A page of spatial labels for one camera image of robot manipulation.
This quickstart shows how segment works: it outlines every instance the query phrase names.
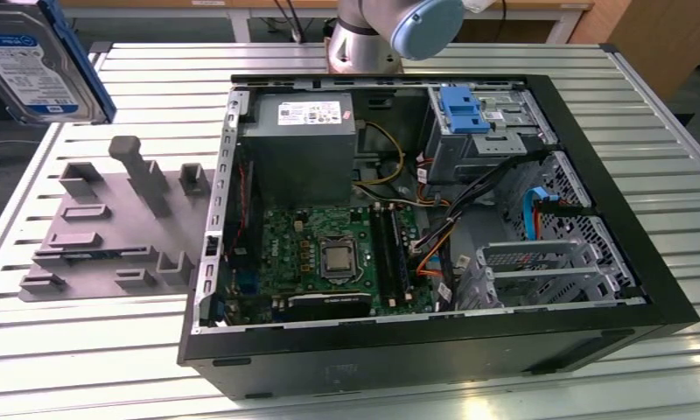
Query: wooden cabinet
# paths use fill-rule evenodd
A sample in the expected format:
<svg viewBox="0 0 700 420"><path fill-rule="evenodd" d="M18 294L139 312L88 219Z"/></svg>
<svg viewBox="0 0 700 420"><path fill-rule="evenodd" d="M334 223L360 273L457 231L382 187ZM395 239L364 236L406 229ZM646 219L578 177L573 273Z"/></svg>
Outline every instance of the wooden cabinet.
<svg viewBox="0 0 700 420"><path fill-rule="evenodd" d="M700 63L700 0L595 0L573 44L615 44L662 99Z"/></svg>

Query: white label sticker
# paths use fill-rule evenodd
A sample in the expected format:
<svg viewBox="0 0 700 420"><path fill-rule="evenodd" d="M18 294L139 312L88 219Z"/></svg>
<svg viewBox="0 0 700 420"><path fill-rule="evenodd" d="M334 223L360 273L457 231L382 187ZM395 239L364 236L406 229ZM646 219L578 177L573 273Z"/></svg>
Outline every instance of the white label sticker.
<svg viewBox="0 0 700 420"><path fill-rule="evenodd" d="M471 260L473 259L467 255L465 254L459 255L459 258L457 259L457 264L454 265L454 267L457 267L458 269L466 269L467 266L470 265Z"/></svg>
<svg viewBox="0 0 700 420"><path fill-rule="evenodd" d="M30 35L0 35L0 76L19 101L43 114L79 110L62 77L43 63L44 50Z"/></svg>
<svg viewBox="0 0 700 420"><path fill-rule="evenodd" d="M283 102L278 107L278 125L307 124L342 124L340 102Z"/></svg>
<svg viewBox="0 0 700 420"><path fill-rule="evenodd" d="M439 283L439 295L449 303L453 302L453 290L449 288L445 282Z"/></svg>
<svg viewBox="0 0 700 420"><path fill-rule="evenodd" d="M418 182L421 184L429 183L429 171L423 168L418 168Z"/></svg>
<svg viewBox="0 0 700 420"><path fill-rule="evenodd" d="M486 119L489 120L502 120L503 119L503 113L499 111L486 112Z"/></svg>

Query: aluminum slotted table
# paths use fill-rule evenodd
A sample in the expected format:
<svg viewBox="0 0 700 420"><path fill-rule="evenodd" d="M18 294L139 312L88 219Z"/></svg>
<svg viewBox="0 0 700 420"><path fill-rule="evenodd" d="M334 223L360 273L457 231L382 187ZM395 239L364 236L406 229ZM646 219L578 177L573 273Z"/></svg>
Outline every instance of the aluminum slotted table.
<svg viewBox="0 0 700 420"><path fill-rule="evenodd" d="M163 170L216 164L232 74L323 73L323 45L116 44L92 53L115 125L55 124L0 219L0 416L700 418L700 323L573 374L232 402L176 365L184 295L26 304L19 283L58 210L64 165L143 139ZM409 73L553 76L700 314L700 148L623 57L595 45L458 45Z"/></svg>

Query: wooden table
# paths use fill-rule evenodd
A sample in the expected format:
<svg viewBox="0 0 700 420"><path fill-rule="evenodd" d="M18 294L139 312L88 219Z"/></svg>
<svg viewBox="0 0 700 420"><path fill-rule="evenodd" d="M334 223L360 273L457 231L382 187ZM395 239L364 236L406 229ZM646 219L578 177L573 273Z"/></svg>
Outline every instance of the wooden table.
<svg viewBox="0 0 700 420"><path fill-rule="evenodd" d="M282 18L274 0L62 0L68 18L224 18L231 19L236 42L251 42L248 20ZM334 18L338 0L294 0L300 18ZM566 44L582 13L594 0L507 0L507 20L554 21L549 44ZM501 20L501 0L466 19Z"/></svg>

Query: hard drive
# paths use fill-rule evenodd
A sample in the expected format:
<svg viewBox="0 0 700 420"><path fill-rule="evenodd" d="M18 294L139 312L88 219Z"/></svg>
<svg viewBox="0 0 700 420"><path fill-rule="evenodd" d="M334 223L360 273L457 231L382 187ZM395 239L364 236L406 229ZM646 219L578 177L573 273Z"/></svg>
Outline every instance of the hard drive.
<svg viewBox="0 0 700 420"><path fill-rule="evenodd" d="M0 97L23 123L111 123L118 109L55 0L0 0Z"/></svg>

